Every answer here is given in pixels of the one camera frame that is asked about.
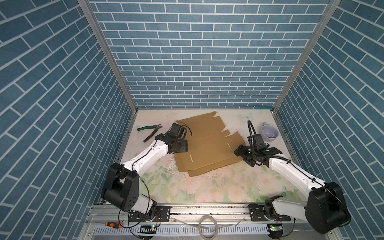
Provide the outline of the brown cardboard box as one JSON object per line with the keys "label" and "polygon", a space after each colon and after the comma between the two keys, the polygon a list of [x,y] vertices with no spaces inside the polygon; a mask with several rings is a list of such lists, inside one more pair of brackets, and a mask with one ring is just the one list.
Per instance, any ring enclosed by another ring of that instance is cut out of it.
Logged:
{"label": "brown cardboard box", "polygon": [[192,130],[192,133],[186,136],[188,151],[175,154],[179,172],[196,177],[243,160],[234,154],[240,145],[245,145],[243,137],[238,132],[231,134],[217,112],[182,119],[179,122]]}

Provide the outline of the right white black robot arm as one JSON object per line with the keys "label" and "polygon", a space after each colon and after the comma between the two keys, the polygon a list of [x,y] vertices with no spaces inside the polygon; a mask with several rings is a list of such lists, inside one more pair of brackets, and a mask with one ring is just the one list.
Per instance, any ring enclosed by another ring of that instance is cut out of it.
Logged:
{"label": "right white black robot arm", "polygon": [[249,146],[239,145],[234,154],[249,166],[266,166],[293,184],[305,197],[291,201],[282,195],[265,200],[264,214],[271,221],[289,216],[308,222],[320,234],[348,225],[352,216],[347,208],[342,188],[335,182],[325,182],[286,158],[277,148],[270,147],[260,134],[248,137]]}

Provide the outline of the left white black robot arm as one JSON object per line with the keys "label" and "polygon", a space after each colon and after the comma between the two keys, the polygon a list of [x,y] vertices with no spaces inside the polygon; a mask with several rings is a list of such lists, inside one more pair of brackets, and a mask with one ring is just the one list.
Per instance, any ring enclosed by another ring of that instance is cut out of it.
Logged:
{"label": "left white black robot arm", "polygon": [[134,211],[148,220],[153,219],[157,202],[150,196],[140,195],[139,181],[160,158],[186,153],[187,133],[192,133],[188,125],[174,122],[166,133],[155,136],[154,141],[137,156],[122,164],[112,164],[107,171],[101,198],[123,212]]}

